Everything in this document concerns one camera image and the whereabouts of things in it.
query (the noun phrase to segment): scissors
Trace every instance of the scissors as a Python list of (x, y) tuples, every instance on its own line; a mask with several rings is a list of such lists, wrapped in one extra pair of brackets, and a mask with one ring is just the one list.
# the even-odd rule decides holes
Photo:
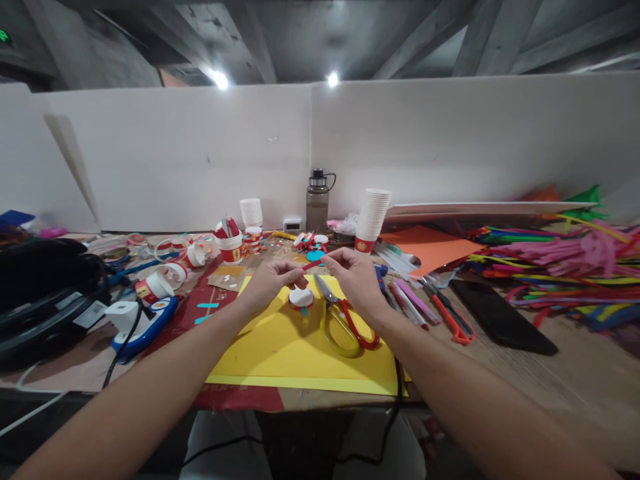
[[(326, 282), (322, 280), (322, 278), (320, 278), (318, 274), (314, 275), (314, 278), (316, 284), (318, 285), (318, 288), (320, 288), (320, 292), (322, 292), (322, 294), (325, 296), (325, 299), (327, 300), (327, 308), (326, 310), (323, 310), (322, 318), (320, 320), (320, 328), (324, 332), (325, 337), (327, 338), (327, 341), (329, 342), (331, 347), (340, 355), (348, 358), (356, 356), (360, 352), (360, 347), (366, 350), (373, 350), (374, 348), (376, 348), (378, 346), (378, 343), (380, 342), (380, 336), (376, 332), (374, 332), (375, 336), (370, 342), (362, 338), (360, 332), (358, 332), (358, 329), (353, 323), (351, 314), (349, 313), (349, 309), (353, 309), (353, 306), (349, 303), (349, 300), (339, 299), (338, 297), (336, 297), (329, 286), (326, 284)], [(337, 309), (338, 305), (342, 309), (344, 318), (346, 318), (347, 320), (346, 325), (344, 323), (343, 316), (341, 315), (340, 310)], [(338, 320), (338, 323), (340, 323), (342, 328), (344, 328), (349, 338), (352, 338), (357, 345), (349, 349), (344, 349), (336, 344), (335, 340), (331, 338), (331, 335), (326, 329), (327, 311), (331, 312), (332, 317)]]

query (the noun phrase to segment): orange utility knife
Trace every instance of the orange utility knife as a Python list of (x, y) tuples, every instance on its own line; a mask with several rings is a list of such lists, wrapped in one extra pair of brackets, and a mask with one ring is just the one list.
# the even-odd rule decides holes
[(470, 344), (475, 338), (475, 332), (465, 318), (429, 280), (423, 277), (420, 282), (424, 285), (424, 291), (431, 296), (431, 299), (438, 306), (442, 317), (451, 326), (453, 330), (453, 338), (451, 340), (461, 345)]

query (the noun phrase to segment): person's right hand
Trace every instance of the person's right hand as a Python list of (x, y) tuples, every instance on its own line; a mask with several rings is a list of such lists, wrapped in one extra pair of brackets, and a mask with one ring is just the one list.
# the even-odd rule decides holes
[(340, 288), (356, 312), (372, 327), (389, 306), (385, 300), (375, 267), (370, 258), (343, 247), (322, 257), (322, 263), (338, 280)]

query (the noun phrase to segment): person's left hand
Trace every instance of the person's left hand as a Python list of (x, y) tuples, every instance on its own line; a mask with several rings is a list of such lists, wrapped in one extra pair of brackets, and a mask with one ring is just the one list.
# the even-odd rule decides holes
[(290, 260), (265, 262), (255, 271), (238, 299), (249, 308), (251, 318), (255, 318), (266, 310), (285, 285), (291, 290), (307, 288), (309, 282), (304, 274), (301, 265)]

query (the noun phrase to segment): hand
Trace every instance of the hand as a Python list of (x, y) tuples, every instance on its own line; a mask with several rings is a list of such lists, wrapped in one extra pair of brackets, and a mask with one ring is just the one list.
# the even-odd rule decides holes
[(249, 309), (249, 319), (264, 312), (285, 285), (291, 290), (295, 287), (307, 288), (309, 282), (304, 274), (305, 271), (300, 268), (299, 263), (289, 260), (265, 262), (260, 265), (239, 297), (243, 305)]
[(389, 308), (375, 274), (373, 262), (343, 247), (322, 257), (322, 263), (338, 280), (340, 288), (356, 312), (376, 330), (379, 314)]

